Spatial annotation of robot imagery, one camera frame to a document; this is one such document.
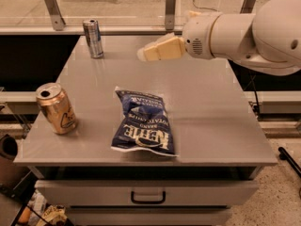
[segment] gold can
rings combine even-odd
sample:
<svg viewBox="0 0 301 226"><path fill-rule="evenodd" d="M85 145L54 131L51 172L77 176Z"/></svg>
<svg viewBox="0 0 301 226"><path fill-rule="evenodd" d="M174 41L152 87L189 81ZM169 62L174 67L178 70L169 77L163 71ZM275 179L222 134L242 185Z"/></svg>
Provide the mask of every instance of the gold can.
<svg viewBox="0 0 301 226"><path fill-rule="evenodd" d="M77 125L66 91L57 83L40 86L37 91L37 102L47 121L57 134L66 134Z"/></svg>

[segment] drawer handle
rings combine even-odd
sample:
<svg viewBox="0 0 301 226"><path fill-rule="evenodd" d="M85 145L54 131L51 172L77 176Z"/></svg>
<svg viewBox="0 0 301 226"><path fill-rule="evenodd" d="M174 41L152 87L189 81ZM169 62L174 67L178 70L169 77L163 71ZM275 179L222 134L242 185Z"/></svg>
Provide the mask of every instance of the drawer handle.
<svg viewBox="0 0 301 226"><path fill-rule="evenodd" d="M135 203L135 204L161 204L166 201L166 193L165 193L165 191L162 192L162 199L159 201L138 201L135 199L135 192L132 191L131 192L131 201L132 201L132 203Z"/></svg>

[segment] black handle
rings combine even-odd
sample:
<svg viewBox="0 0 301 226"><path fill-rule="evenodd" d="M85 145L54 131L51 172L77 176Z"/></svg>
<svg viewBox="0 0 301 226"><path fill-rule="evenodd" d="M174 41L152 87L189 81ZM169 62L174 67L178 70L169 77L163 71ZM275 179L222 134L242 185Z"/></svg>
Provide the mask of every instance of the black handle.
<svg viewBox="0 0 301 226"><path fill-rule="evenodd" d="M301 168L299 165L293 160L293 158L289 155L289 153L283 148L279 147L278 150L280 151L280 159L287 160L289 164L292 166L294 171L301 177Z"/></svg>
<svg viewBox="0 0 301 226"><path fill-rule="evenodd" d="M132 201L132 203L135 203L135 204L147 204L147 205L161 204L166 201L166 193L165 193L165 191L162 192L162 199L159 201L138 201L135 199L135 193L132 191L131 192L131 201Z"/></svg>

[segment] drawer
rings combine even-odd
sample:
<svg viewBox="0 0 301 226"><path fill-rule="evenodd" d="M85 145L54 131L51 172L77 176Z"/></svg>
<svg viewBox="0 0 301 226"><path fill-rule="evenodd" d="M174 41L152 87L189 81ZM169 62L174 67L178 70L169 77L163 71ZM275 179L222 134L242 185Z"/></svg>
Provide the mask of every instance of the drawer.
<svg viewBox="0 0 301 226"><path fill-rule="evenodd" d="M47 181L38 189L51 204L73 206L225 206L243 204L255 181Z"/></svg>
<svg viewBox="0 0 301 226"><path fill-rule="evenodd" d="M224 225L230 209L67 209L74 225Z"/></svg>

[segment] black rod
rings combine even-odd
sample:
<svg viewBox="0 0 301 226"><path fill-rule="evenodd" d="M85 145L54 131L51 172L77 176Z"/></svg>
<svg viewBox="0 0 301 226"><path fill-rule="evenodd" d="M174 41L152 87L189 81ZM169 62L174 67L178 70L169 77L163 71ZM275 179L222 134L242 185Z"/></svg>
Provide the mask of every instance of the black rod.
<svg viewBox="0 0 301 226"><path fill-rule="evenodd" d="M280 159L281 160L287 160L289 164L292 166L294 171L299 175L301 178L301 168L299 165L293 160L293 158L290 156L290 154L283 148L279 147L278 150L280 151Z"/></svg>

